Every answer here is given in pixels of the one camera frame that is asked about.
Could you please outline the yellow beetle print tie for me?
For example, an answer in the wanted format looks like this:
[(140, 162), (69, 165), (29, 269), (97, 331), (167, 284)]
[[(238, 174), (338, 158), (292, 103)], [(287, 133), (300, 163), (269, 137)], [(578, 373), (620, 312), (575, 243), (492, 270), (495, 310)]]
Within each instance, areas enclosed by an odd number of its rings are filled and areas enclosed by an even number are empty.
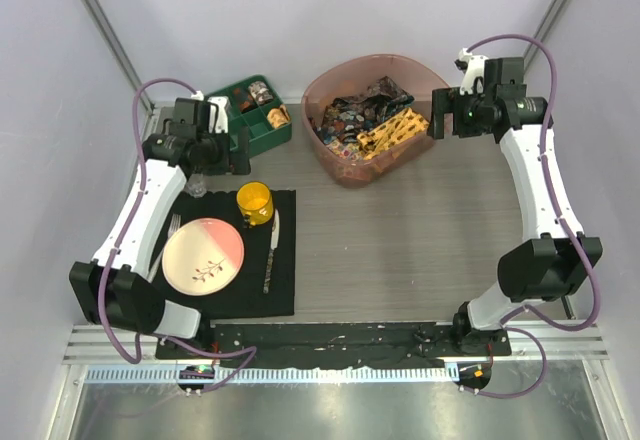
[(429, 121), (407, 107), (369, 132), (360, 133), (357, 140), (364, 160), (390, 150), (419, 133), (425, 132)]

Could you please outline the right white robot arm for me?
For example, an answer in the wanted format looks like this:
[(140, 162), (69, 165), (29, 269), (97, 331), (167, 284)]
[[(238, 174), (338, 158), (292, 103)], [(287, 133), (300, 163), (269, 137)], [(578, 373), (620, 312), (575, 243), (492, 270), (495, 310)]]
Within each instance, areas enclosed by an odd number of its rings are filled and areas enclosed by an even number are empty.
[(502, 340), (505, 318), (576, 293), (603, 247), (573, 213), (553, 151), (549, 104), (527, 94), (523, 58), (490, 59), (463, 49), (455, 64), (463, 80), (433, 91), (427, 134), (443, 138), (450, 119), (459, 138), (493, 136), (509, 166), (523, 223), (522, 243), (499, 259), (496, 282), (453, 317), (450, 341), (472, 355)]

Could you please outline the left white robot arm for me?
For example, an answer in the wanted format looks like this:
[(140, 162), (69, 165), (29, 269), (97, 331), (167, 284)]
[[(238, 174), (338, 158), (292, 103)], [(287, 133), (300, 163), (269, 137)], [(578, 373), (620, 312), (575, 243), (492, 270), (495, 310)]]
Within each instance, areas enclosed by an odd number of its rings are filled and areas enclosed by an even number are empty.
[(90, 262), (76, 262), (71, 287), (85, 318), (144, 335), (178, 337), (190, 358), (205, 357), (212, 333), (194, 308), (169, 301), (152, 284), (153, 249), (170, 208), (194, 173), (247, 175), (249, 132), (229, 133), (228, 101), (179, 98), (160, 134), (142, 144), (142, 162), (118, 219)]

